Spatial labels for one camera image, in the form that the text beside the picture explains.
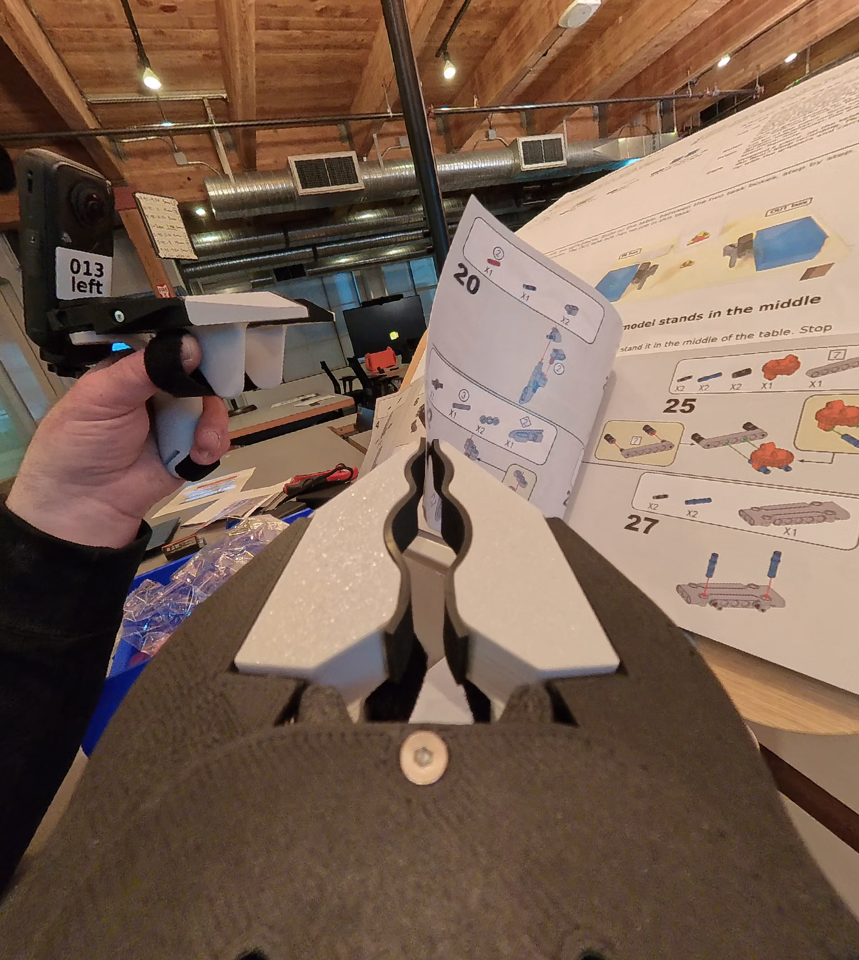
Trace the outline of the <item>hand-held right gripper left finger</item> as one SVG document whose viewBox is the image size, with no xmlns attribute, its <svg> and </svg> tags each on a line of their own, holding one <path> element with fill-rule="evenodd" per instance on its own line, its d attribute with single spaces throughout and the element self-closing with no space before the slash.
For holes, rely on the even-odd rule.
<svg viewBox="0 0 859 960">
<path fill-rule="evenodd" d="M 411 575 L 426 442 L 316 510 L 235 655 L 244 674 L 330 687 L 365 719 L 408 721 L 426 674 Z"/>
</svg>

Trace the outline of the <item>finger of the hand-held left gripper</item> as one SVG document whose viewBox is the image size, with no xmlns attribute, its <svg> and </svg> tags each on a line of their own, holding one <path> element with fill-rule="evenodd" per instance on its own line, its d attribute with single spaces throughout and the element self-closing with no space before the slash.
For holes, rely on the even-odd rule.
<svg viewBox="0 0 859 960">
<path fill-rule="evenodd" d="M 314 313 L 313 306 L 275 293 L 189 295 L 185 310 L 202 351 L 197 372 L 223 399 L 234 399 L 246 391 L 248 327 L 287 328 L 325 320 Z"/>
<path fill-rule="evenodd" d="M 255 389 L 272 389 L 283 382 L 285 326 L 247 327 L 247 378 Z"/>
</svg>

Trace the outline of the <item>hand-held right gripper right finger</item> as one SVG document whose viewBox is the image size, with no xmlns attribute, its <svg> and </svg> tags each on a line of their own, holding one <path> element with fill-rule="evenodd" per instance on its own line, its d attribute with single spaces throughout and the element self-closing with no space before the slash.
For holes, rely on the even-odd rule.
<svg viewBox="0 0 859 960">
<path fill-rule="evenodd" d="M 455 680 L 499 715 L 520 686 L 616 671 L 619 657 L 540 510 L 439 439 L 433 485 L 456 555 L 444 624 Z"/>
</svg>

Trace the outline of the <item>clear plastic parts bag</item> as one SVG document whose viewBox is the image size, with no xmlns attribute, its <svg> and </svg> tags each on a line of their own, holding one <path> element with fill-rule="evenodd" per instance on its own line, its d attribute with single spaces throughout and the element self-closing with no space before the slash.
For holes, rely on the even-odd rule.
<svg viewBox="0 0 859 960">
<path fill-rule="evenodd" d="M 118 637 L 153 656 L 196 607 L 288 528 L 268 515 L 249 518 L 191 555 L 167 582 L 160 568 L 152 571 L 127 597 Z"/>
</svg>

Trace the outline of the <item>blue plastic bin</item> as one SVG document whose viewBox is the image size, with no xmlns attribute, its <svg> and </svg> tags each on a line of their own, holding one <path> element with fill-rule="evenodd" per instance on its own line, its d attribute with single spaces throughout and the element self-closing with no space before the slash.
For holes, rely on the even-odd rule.
<svg viewBox="0 0 859 960">
<path fill-rule="evenodd" d="M 305 518 L 311 513 L 312 512 L 310 510 L 302 510 L 296 512 L 288 518 L 279 519 L 279 521 L 282 521 L 290 526 L 296 520 Z M 147 571 L 144 574 L 136 576 L 129 594 L 137 586 L 140 586 L 143 582 L 147 581 L 152 571 L 158 569 L 161 570 L 163 581 L 168 582 L 172 573 L 190 557 L 191 556 L 188 556 L 186 558 L 165 563 L 155 569 Z M 96 747 L 107 724 L 109 723 L 113 714 L 116 712 L 116 709 L 120 703 L 124 700 L 124 697 L 128 691 L 135 683 L 136 678 L 138 678 L 140 673 L 143 671 L 145 664 L 155 656 L 155 654 L 145 654 L 142 651 L 134 648 L 130 644 L 121 640 L 119 638 L 119 634 L 120 630 L 118 631 L 116 637 L 116 644 L 111 657 L 111 664 L 103 684 L 100 698 L 98 700 L 95 712 L 90 719 L 87 731 L 83 737 L 82 749 L 87 755 L 91 754 Z"/>
</svg>

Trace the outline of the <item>instruction booklet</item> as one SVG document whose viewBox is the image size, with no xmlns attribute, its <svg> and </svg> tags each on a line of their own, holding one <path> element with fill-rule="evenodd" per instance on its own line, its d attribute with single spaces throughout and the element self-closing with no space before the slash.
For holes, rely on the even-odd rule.
<svg viewBox="0 0 859 960">
<path fill-rule="evenodd" d="M 615 358 L 614 306 L 474 198 L 425 354 L 434 438 L 686 630 L 859 696 L 859 333 Z"/>
</svg>

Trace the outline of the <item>person's left forearm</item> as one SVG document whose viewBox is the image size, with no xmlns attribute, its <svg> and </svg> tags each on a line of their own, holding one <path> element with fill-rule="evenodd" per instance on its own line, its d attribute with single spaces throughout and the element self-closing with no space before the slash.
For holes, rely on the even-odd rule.
<svg viewBox="0 0 859 960">
<path fill-rule="evenodd" d="M 96 709 L 149 537 L 77 544 L 0 506 L 0 896 Z"/>
</svg>

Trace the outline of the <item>person's left hand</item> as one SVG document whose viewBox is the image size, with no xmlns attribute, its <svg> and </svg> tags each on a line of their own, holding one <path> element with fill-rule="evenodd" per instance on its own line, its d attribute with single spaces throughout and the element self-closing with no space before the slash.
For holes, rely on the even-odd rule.
<svg viewBox="0 0 859 960">
<path fill-rule="evenodd" d="M 147 511 L 181 485 L 160 459 L 142 351 L 92 368 L 39 424 L 9 510 L 69 543 L 122 548 Z"/>
</svg>

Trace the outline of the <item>black office chair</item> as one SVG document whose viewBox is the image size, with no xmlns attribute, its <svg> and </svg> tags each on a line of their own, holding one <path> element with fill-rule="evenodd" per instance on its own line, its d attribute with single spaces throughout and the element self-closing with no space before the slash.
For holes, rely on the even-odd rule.
<svg viewBox="0 0 859 960">
<path fill-rule="evenodd" d="M 321 360 L 320 367 L 332 383 L 333 388 L 344 396 L 351 397 L 357 408 L 370 409 L 375 408 L 376 395 L 373 382 L 364 371 L 360 362 L 355 358 L 350 358 L 349 363 L 352 374 L 338 378 L 330 369 L 326 361 Z"/>
</svg>

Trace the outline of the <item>small whiteboard sign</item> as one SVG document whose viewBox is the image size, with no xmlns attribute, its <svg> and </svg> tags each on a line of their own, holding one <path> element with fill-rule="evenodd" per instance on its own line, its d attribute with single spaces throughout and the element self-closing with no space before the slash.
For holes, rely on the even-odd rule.
<svg viewBox="0 0 859 960">
<path fill-rule="evenodd" d="M 198 255 L 176 198 L 133 192 L 140 216 L 161 259 L 196 260 Z"/>
</svg>

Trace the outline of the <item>red black hand tool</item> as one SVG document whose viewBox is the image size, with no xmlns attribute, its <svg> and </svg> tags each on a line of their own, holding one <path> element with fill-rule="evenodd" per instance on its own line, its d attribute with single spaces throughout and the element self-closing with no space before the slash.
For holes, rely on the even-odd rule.
<svg viewBox="0 0 859 960">
<path fill-rule="evenodd" d="M 285 500 L 295 500 L 316 509 L 358 479 L 359 470 L 345 463 L 310 474 L 293 476 L 284 486 Z"/>
</svg>

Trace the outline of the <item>black monitor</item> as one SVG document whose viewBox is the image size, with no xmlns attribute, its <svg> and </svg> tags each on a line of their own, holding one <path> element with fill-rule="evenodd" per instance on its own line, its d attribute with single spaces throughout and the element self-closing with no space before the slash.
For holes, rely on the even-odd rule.
<svg viewBox="0 0 859 960">
<path fill-rule="evenodd" d="M 363 358 L 390 347 L 409 363 L 426 330 L 423 302 L 417 295 L 387 296 L 345 309 L 343 320 L 351 356 Z"/>
</svg>

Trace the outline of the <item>white air vent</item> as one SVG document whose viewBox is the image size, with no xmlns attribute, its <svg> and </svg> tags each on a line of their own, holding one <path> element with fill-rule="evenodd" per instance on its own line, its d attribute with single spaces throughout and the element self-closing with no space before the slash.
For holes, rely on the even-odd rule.
<svg viewBox="0 0 859 960">
<path fill-rule="evenodd" d="M 291 155 L 287 164 L 301 197 L 364 190 L 360 162 L 354 151 Z"/>
<path fill-rule="evenodd" d="M 567 165 L 568 143 L 563 133 L 518 137 L 515 144 L 520 172 L 558 169 Z"/>
</svg>

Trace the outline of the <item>black metal pole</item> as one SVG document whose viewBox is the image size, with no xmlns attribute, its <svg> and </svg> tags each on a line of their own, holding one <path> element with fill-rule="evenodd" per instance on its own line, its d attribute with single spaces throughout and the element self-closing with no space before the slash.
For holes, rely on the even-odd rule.
<svg viewBox="0 0 859 960">
<path fill-rule="evenodd" d="M 436 273 L 441 277 L 450 246 L 449 232 L 407 9 L 404 1 L 382 1 L 381 6 Z"/>
</svg>

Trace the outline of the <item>printed instruction poster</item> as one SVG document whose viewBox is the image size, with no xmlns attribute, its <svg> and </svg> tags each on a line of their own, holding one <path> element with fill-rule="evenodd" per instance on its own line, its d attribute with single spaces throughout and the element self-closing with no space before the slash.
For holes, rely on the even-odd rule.
<svg viewBox="0 0 859 960">
<path fill-rule="evenodd" d="M 572 191 L 519 230 L 627 354 L 859 332 L 859 57 Z"/>
</svg>

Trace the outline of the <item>metal air duct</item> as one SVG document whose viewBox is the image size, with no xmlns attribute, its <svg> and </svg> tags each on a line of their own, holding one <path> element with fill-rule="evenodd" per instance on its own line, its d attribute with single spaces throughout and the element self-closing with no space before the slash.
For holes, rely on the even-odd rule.
<svg viewBox="0 0 859 960">
<path fill-rule="evenodd" d="M 201 260 L 233 258 L 314 246 L 404 230 L 423 231 L 426 220 L 419 211 L 374 210 L 375 217 L 344 219 L 339 222 L 293 225 L 267 233 L 249 233 L 244 229 L 203 231 L 190 235 L 196 257 Z"/>
<path fill-rule="evenodd" d="M 569 141 L 563 166 L 524 170 L 515 146 L 438 154 L 437 179 L 443 193 L 473 190 L 543 180 L 567 179 L 618 164 L 640 160 L 674 144 L 675 132 L 604 140 Z M 352 190 L 328 190 L 302 196 L 289 169 L 239 174 L 234 180 L 214 176 L 205 179 L 208 204 L 219 220 L 260 215 L 321 210 L 354 203 L 413 197 L 419 192 L 411 159 L 364 162 L 359 166 L 362 186 Z"/>
</svg>

